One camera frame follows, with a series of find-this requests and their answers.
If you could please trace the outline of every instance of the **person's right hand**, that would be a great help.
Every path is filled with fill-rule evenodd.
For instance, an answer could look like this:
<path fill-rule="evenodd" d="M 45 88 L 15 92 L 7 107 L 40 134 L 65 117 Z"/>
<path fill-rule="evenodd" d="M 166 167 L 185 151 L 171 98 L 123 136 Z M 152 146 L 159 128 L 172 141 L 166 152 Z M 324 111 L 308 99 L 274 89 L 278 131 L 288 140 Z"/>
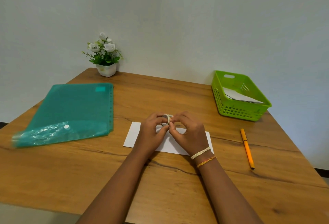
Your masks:
<path fill-rule="evenodd" d="M 186 127 L 184 134 L 180 134 L 176 130 L 175 122 L 181 122 Z M 209 147 L 203 123 L 187 111 L 176 114 L 169 125 L 169 133 L 190 156 Z"/>

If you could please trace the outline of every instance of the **potted plant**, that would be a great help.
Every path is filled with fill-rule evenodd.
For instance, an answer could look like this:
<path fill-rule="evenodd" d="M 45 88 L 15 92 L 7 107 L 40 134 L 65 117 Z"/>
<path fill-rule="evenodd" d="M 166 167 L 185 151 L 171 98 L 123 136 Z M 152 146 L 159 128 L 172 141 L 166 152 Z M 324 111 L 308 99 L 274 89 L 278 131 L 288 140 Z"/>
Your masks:
<path fill-rule="evenodd" d="M 85 53 L 86 57 L 90 57 L 90 62 L 96 65 L 100 75 L 111 77 L 117 70 L 117 63 L 122 55 L 115 47 L 112 39 L 109 39 L 105 33 L 101 33 L 99 40 L 93 43 L 88 43 L 88 49 L 94 54 Z"/>

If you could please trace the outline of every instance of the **person's left hand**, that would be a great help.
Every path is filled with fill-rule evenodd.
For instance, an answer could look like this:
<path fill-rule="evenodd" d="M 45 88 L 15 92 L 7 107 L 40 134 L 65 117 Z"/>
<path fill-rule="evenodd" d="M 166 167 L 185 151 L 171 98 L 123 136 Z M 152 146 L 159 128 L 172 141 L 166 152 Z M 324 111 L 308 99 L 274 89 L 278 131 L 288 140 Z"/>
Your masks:
<path fill-rule="evenodd" d="M 159 147 L 165 134 L 169 130 L 169 125 L 166 125 L 161 128 L 159 133 L 156 133 L 155 127 L 157 125 L 168 122 L 168 120 L 162 116 L 163 113 L 153 113 L 141 123 L 133 152 L 141 155 L 145 160 Z"/>

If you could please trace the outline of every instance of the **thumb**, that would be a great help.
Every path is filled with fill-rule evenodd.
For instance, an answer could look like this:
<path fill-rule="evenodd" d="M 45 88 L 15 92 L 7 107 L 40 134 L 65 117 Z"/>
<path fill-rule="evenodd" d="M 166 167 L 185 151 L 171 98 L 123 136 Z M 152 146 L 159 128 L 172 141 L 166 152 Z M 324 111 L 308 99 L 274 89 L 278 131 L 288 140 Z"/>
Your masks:
<path fill-rule="evenodd" d="M 169 133 L 176 140 L 176 142 L 177 141 L 179 142 L 182 138 L 182 134 L 180 134 L 178 130 L 176 130 L 176 126 L 174 125 L 173 122 L 169 122 L 169 125 L 170 125 Z"/>
<path fill-rule="evenodd" d="M 164 136 L 165 136 L 165 134 L 167 133 L 168 130 L 169 130 L 169 125 L 166 125 L 166 126 L 162 127 L 160 129 L 160 131 L 158 132 L 157 137 L 159 137 L 161 139 L 161 141 L 163 141 Z"/>

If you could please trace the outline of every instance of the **white flower pot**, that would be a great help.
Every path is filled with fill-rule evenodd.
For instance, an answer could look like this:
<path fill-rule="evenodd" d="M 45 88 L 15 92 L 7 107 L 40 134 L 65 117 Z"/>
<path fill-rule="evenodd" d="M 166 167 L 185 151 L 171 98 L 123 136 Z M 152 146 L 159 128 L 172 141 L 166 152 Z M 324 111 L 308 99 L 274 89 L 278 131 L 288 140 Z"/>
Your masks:
<path fill-rule="evenodd" d="M 114 63 L 109 66 L 96 64 L 96 68 L 100 75 L 105 76 L 105 77 L 111 77 L 117 71 L 117 64 Z"/>

